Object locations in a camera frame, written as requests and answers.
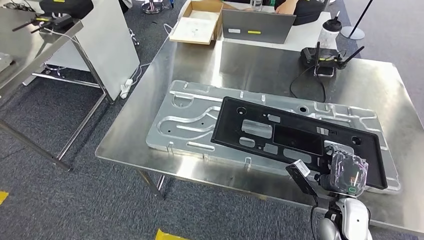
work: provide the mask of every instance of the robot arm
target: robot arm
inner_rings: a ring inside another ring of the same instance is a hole
[[[372,240],[368,229],[367,207],[355,198],[344,197],[330,203],[325,218],[319,223],[321,240]]]
[[[365,189],[368,164],[353,153],[333,149],[329,175],[319,177],[320,185],[336,193],[325,219],[320,223],[322,240],[371,240],[370,213],[358,199]]]

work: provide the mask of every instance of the mounting hole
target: mounting hole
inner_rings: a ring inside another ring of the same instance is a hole
[[[353,136],[352,137],[352,143],[355,144],[355,145],[361,145],[362,141],[359,137]]]
[[[245,115],[246,114],[246,108],[244,108],[244,107],[242,107],[242,106],[239,106],[239,107],[237,107],[237,113],[238,114],[240,114],[240,115]]]

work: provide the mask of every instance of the laptop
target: laptop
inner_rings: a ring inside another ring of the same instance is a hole
[[[296,15],[222,9],[223,37],[283,44],[295,19]]]

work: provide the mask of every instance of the stainless steel table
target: stainless steel table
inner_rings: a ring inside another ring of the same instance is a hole
[[[0,52],[11,55],[14,60],[12,65],[8,66],[6,69],[0,72],[0,98],[12,93],[29,76],[38,76],[39,74],[34,72],[37,71],[43,65],[43,63],[49,59],[61,46],[63,46],[67,41],[70,41],[70,39],[66,36],[56,34],[40,34],[39,32],[31,34],[31,31],[38,28],[32,24],[18,31],[12,32],[12,29],[30,21],[32,18],[34,18],[34,16],[35,14],[32,12],[0,8]],[[81,21],[77,21],[74,26],[64,32],[64,34],[70,38],[73,37],[73,43],[76,49],[80,53],[84,62],[87,64],[87,67],[90,69],[90,72],[97,84],[78,80],[63,79],[63,81],[99,88],[103,91],[103,94],[94,104],[93,108],[90,110],[82,123],[78,126],[77,130],[74,132],[60,153],[57,156],[52,155],[45,149],[38,146],[35,142],[24,136],[22,133],[13,129],[5,121],[0,119],[0,130],[11,134],[16,139],[23,142],[26,146],[35,150],[42,156],[46,157],[48,160],[52,161],[55,165],[58,165],[67,171],[71,170],[70,166],[61,162],[61,160],[68,149],[71,147],[101,102],[107,98],[110,103],[113,103],[113,100],[102,84],[99,75],[93,68],[93,65],[78,43],[78,39],[74,37],[75,34],[78,33],[82,28],[83,24]]]
[[[191,156],[149,148],[146,135],[173,80],[289,96],[290,82],[303,71],[299,52],[213,42],[210,46],[166,41],[96,150],[105,160],[137,168],[153,193],[158,186],[146,171],[213,185],[263,198],[313,205],[290,179]],[[325,82],[327,101],[377,112],[395,161],[402,192],[365,192],[360,199],[371,211],[371,223],[415,234],[424,233],[424,191],[420,177],[424,129],[396,67],[389,62],[353,59],[337,77]],[[313,77],[301,77],[298,97],[322,100]]]

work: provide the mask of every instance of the machined aluminum plate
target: machined aluminum plate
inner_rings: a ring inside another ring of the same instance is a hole
[[[332,103],[255,93],[231,88],[214,87],[194,82],[175,80],[166,93],[162,105],[148,132],[146,143],[149,147],[170,152],[236,164],[247,169],[256,169],[287,176],[287,163],[249,154],[233,148],[214,144],[211,136],[220,111],[222,99],[226,96],[265,105],[272,108],[304,115],[334,124],[367,131],[378,135],[388,188],[369,188],[368,191],[396,194],[401,189],[398,172],[383,135],[377,114],[369,109]],[[272,128],[247,122],[243,130],[256,135],[266,135]],[[284,153],[295,160],[310,161],[308,155],[296,151]]]

